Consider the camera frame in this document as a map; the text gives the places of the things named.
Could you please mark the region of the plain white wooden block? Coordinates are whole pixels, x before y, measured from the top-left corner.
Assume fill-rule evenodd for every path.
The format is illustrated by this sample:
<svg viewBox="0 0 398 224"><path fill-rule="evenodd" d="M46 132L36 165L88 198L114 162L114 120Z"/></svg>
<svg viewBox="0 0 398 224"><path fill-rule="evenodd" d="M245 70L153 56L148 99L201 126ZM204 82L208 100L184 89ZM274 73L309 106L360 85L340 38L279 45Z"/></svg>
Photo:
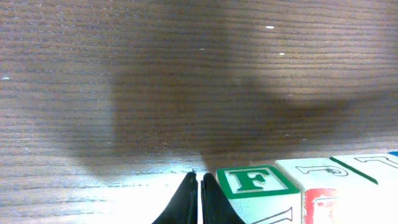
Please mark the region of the plain white wooden block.
<svg viewBox="0 0 398 224"><path fill-rule="evenodd" d="M351 223L397 224L397 157L391 154L332 156L331 160L350 169L368 185L354 189L345 202L352 209Z"/></svg>

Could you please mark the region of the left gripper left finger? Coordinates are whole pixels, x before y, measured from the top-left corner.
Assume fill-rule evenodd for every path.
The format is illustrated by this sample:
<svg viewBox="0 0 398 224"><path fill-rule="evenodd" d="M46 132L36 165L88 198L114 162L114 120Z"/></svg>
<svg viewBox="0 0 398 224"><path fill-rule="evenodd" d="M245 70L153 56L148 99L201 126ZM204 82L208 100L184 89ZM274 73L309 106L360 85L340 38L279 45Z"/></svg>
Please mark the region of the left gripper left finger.
<svg viewBox="0 0 398 224"><path fill-rule="evenodd" d="M195 172L186 174L163 212L152 224L197 224L198 181Z"/></svg>

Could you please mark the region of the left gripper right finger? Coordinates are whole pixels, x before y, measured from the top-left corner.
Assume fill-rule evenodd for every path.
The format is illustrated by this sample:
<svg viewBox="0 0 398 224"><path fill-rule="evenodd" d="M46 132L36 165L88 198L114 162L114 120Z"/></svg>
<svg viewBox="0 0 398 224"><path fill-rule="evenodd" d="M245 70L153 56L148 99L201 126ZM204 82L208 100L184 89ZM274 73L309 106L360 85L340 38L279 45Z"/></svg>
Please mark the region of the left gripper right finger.
<svg viewBox="0 0 398 224"><path fill-rule="evenodd" d="M201 202L204 224L245 224L211 173L201 181Z"/></svg>

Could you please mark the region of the yellow-edged wooden block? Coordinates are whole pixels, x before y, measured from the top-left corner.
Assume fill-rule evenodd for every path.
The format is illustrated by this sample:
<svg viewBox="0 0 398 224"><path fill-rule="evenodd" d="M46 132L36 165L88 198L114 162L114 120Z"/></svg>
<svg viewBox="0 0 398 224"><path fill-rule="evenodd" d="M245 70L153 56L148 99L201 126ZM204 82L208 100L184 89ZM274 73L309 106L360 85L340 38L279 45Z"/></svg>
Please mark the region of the yellow-edged wooden block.
<svg viewBox="0 0 398 224"><path fill-rule="evenodd" d="M276 167L218 169L216 179L245 223L301 224L300 190Z"/></svg>

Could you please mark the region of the red letter A block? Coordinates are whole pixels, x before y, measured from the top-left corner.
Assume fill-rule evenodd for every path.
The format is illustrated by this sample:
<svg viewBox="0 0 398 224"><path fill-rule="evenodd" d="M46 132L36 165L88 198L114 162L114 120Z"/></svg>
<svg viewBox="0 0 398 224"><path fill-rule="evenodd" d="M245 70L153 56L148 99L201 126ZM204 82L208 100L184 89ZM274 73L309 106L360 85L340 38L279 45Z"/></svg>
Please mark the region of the red letter A block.
<svg viewBox="0 0 398 224"><path fill-rule="evenodd" d="M377 187L368 178L329 158L282 159L278 168L301 192L302 223L356 222L364 194Z"/></svg>

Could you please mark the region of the yellow-sided wooden block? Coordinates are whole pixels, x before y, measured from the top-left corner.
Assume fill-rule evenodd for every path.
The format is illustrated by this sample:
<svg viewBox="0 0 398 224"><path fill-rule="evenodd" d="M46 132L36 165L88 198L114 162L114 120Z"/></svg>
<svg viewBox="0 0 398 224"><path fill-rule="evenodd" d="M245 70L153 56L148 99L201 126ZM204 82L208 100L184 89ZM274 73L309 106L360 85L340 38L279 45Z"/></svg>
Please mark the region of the yellow-sided wooden block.
<svg viewBox="0 0 398 224"><path fill-rule="evenodd" d="M392 154L394 156L398 156L398 151L391 151L391 152L388 152L388 154Z"/></svg>

